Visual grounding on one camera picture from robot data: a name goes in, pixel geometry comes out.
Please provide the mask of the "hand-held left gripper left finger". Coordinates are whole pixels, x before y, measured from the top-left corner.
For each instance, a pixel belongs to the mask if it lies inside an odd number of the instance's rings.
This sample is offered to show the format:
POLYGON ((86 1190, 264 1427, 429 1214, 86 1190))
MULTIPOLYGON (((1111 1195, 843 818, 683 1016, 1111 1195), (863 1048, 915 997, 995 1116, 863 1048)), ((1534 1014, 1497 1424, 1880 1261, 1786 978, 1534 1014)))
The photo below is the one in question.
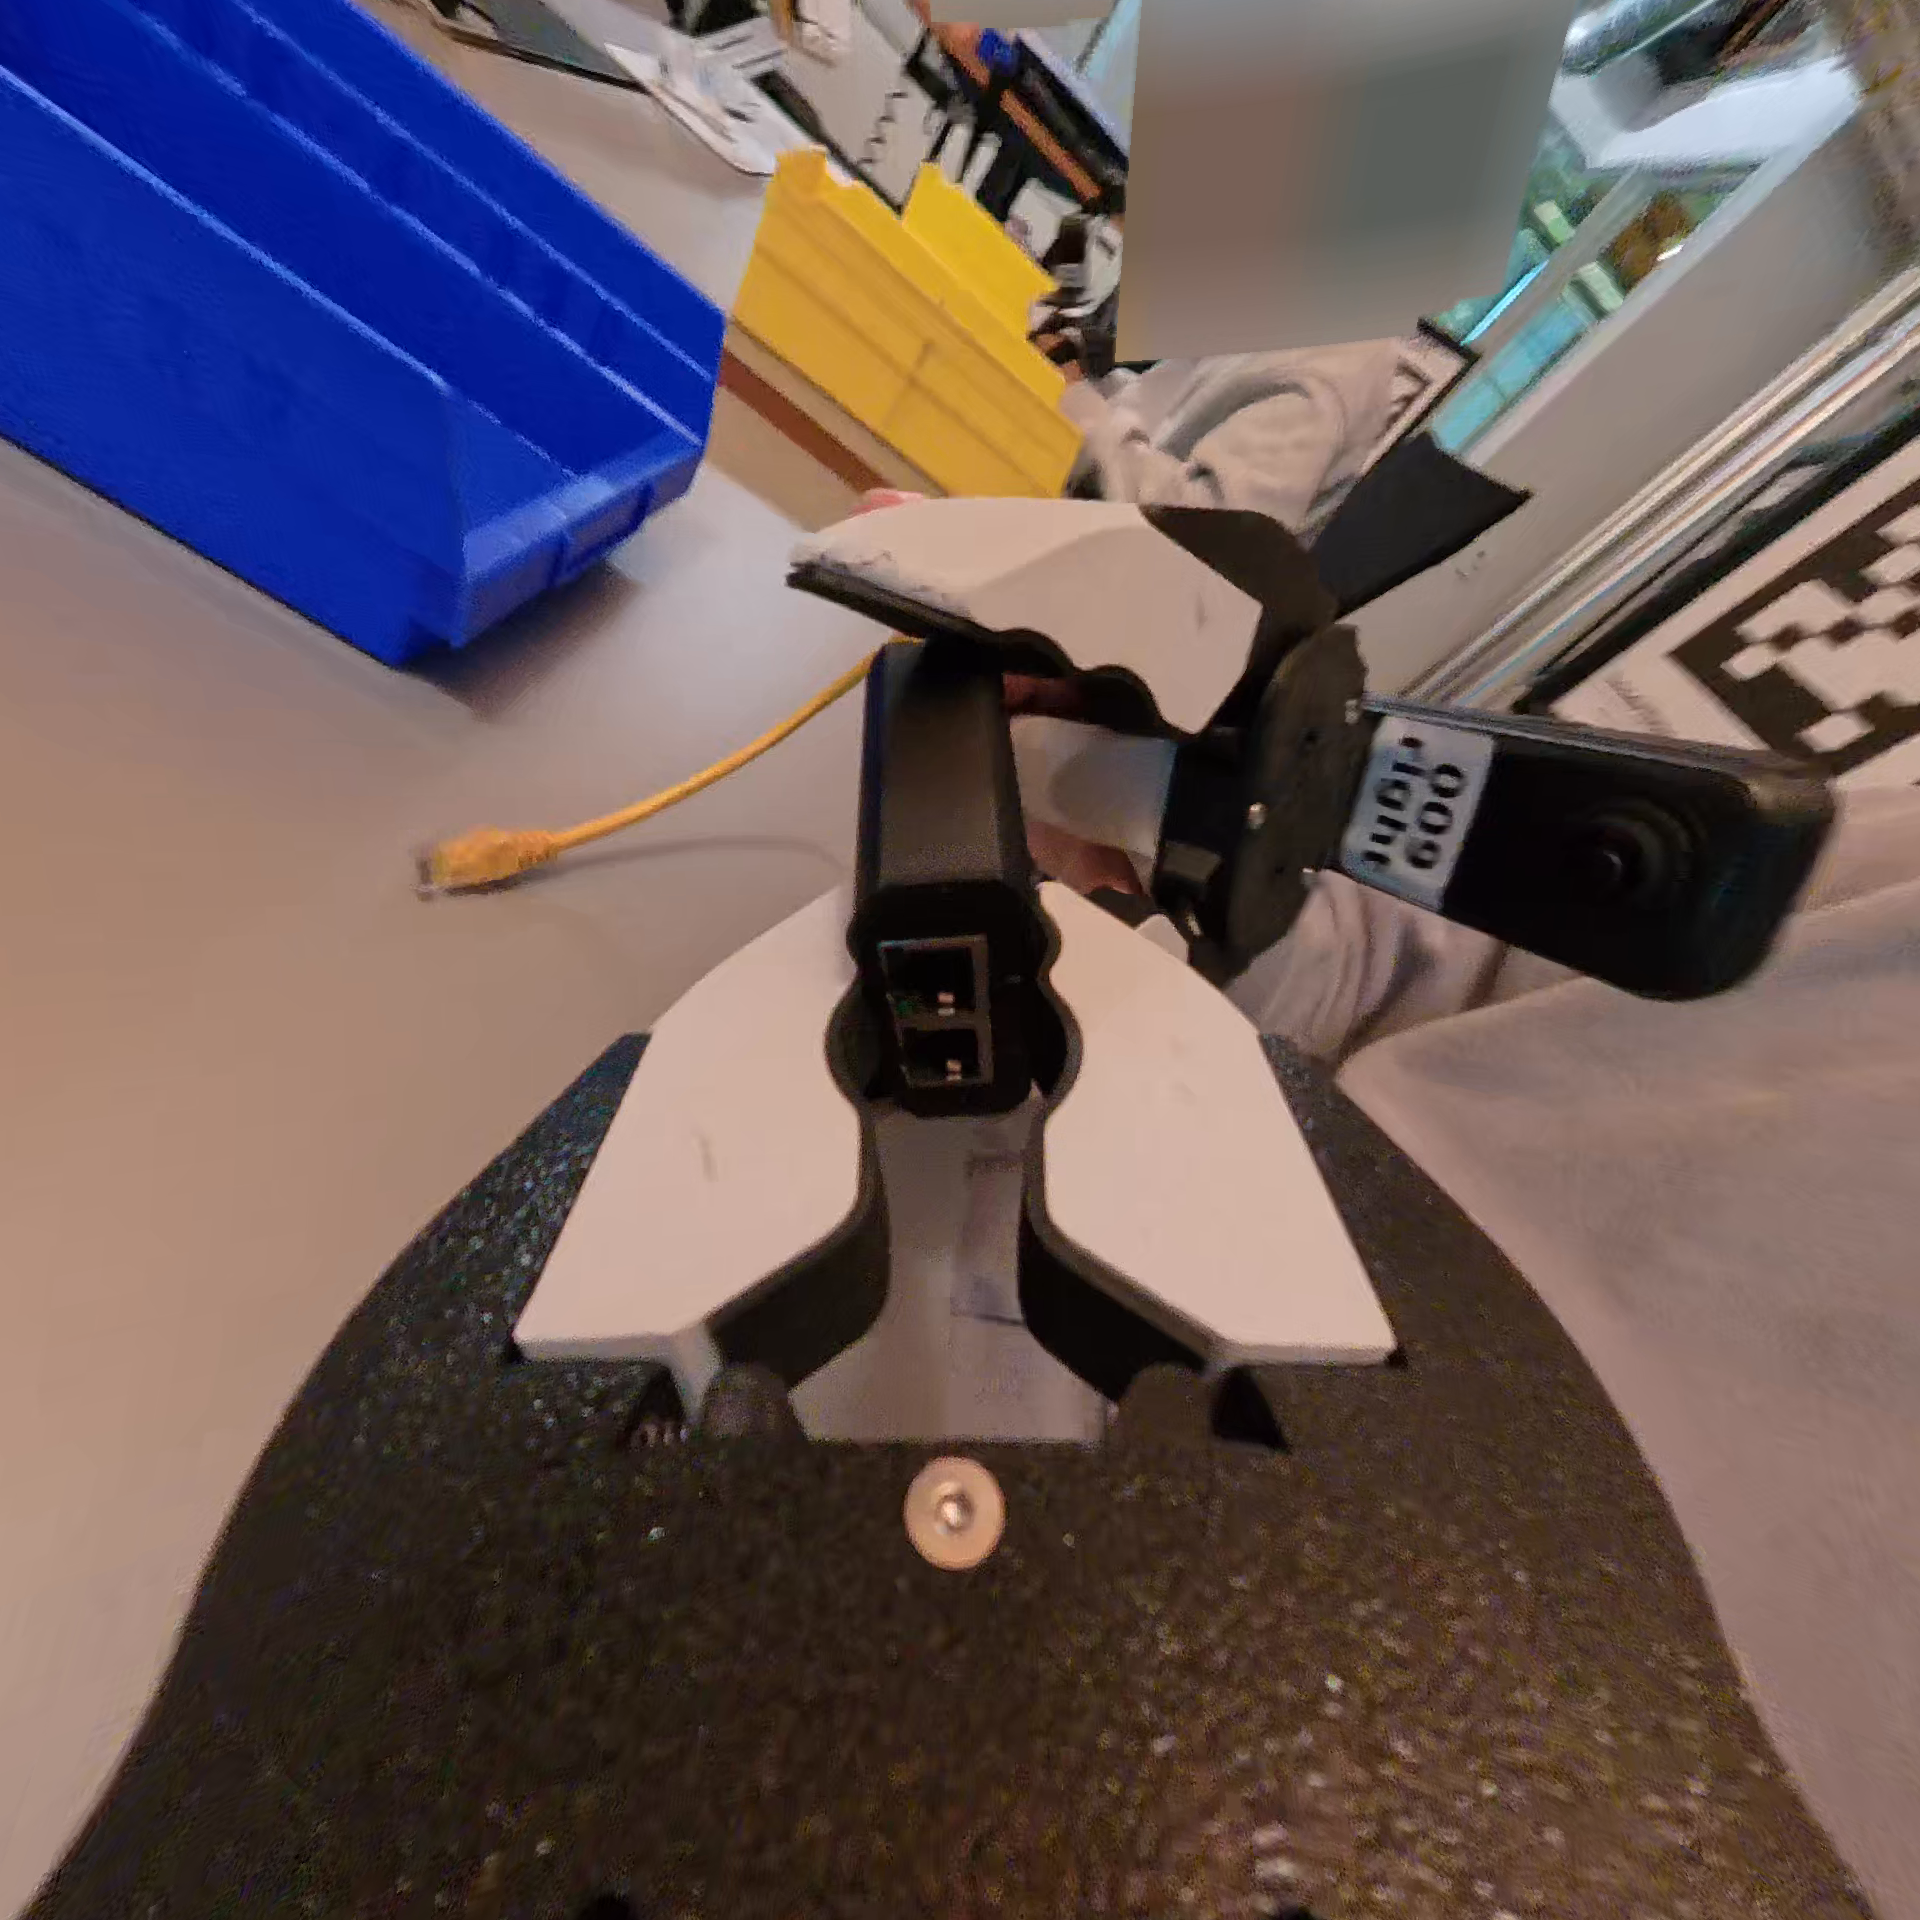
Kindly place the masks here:
POLYGON ((649 1361, 696 1412, 724 1370, 797 1389, 875 1326, 887 1195, 846 921, 846 888, 810 898, 644 1037, 516 1357, 649 1361))

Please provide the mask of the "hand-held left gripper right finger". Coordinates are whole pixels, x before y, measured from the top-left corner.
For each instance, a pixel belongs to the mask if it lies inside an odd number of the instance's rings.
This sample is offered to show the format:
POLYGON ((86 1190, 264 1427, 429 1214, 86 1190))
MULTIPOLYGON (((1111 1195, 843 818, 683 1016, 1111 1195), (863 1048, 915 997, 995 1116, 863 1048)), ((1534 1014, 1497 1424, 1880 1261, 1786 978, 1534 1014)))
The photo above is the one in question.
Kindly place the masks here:
POLYGON ((1260 1029, 1047 878, 1063 1074, 1022 1159, 1022 1326, 1121 1400, 1148 1370, 1377 1370, 1397 1350, 1260 1029))

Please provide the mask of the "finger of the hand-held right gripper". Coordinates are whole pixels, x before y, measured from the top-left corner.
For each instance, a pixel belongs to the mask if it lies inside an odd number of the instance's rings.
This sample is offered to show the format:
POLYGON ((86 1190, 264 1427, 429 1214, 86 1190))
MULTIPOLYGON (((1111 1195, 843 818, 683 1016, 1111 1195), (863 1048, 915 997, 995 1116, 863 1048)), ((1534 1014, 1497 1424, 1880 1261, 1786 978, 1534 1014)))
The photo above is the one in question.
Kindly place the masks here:
POLYGON ((786 586, 1039 685, 1119 734, 1199 734, 1255 664, 1260 602, 1140 504, 913 494, 808 534, 786 586))

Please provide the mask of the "black network power adapter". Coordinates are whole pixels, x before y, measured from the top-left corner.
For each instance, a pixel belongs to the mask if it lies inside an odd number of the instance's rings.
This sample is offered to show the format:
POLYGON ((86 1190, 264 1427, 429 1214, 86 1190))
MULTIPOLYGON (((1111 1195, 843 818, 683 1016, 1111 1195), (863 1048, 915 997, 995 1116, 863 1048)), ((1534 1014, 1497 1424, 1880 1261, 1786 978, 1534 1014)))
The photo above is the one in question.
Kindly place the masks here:
POLYGON ((890 640, 863 688, 846 947, 874 1045, 863 1091, 923 1118, 1005 1116, 1050 1092, 1065 1016, 999 674, 964 645, 890 640))

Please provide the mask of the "person's right hand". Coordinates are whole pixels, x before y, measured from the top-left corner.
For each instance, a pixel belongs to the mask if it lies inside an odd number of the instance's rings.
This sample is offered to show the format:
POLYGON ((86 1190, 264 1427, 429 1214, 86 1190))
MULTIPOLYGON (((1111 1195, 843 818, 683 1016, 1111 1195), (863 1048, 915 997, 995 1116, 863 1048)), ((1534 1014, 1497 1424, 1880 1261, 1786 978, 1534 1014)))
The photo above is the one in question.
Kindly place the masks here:
POLYGON ((1063 678, 999 678, 1010 715, 1028 850, 1042 877, 1080 892, 1140 897, 1156 846, 1152 800, 1166 799, 1166 755, 1076 715, 1063 678))

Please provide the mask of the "black and white marker board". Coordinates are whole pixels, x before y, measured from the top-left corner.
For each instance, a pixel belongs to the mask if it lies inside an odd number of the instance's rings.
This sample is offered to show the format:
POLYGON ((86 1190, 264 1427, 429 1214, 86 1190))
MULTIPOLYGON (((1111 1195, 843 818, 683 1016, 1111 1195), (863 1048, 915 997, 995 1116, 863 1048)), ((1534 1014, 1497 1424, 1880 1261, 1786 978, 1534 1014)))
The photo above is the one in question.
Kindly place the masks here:
POLYGON ((1551 719, 1916 789, 1916 443, 1550 707, 1551 719))

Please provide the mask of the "yellow plastic bin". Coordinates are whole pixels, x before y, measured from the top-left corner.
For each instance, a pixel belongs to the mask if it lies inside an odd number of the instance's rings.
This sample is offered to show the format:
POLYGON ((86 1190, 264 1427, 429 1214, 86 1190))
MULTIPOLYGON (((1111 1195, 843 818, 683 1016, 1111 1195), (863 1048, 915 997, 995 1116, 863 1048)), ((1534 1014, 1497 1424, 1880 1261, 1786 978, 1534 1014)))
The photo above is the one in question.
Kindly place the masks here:
POLYGON ((1083 436, 1030 341, 1053 280, 935 163, 903 209, 818 147, 763 185, 730 327, 938 492, 1060 494, 1083 436))

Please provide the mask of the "white printed papers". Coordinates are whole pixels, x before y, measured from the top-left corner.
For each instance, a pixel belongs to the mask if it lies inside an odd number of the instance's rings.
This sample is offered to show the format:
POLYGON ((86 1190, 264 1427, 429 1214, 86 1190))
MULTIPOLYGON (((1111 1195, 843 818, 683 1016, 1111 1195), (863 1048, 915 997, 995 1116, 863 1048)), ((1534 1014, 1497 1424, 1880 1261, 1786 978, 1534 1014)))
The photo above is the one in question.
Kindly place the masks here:
POLYGON ((763 20, 719 36, 637 20, 605 52, 680 130, 741 178, 769 182, 784 153, 828 147, 769 92, 769 83, 784 79, 784 47, 763 20))

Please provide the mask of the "blue plastic bin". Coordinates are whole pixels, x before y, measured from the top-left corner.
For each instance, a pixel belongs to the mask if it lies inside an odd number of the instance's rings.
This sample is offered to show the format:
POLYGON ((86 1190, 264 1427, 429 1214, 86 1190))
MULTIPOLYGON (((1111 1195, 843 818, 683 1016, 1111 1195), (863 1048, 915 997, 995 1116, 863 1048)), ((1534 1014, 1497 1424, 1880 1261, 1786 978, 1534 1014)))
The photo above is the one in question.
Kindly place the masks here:
POLYGON ((370 661, 676 501, 722 349, 356 2, 2 2, 2 436, 370 661))

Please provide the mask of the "aluminium rail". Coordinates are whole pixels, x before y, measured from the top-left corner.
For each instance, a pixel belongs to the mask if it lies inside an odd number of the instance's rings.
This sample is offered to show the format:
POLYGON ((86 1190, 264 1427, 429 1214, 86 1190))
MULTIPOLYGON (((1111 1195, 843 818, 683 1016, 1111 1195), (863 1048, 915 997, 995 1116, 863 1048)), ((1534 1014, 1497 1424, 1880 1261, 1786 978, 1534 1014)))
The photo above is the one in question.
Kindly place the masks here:
POLYGON ((1704 443, 1571 544, 1510 612, 1404 685, 1415 701, 1505 707, 1563 654, 1681 563, 1806 446, 1888 393, 1916 357, 1916 263, 1862 301, 1704 443))

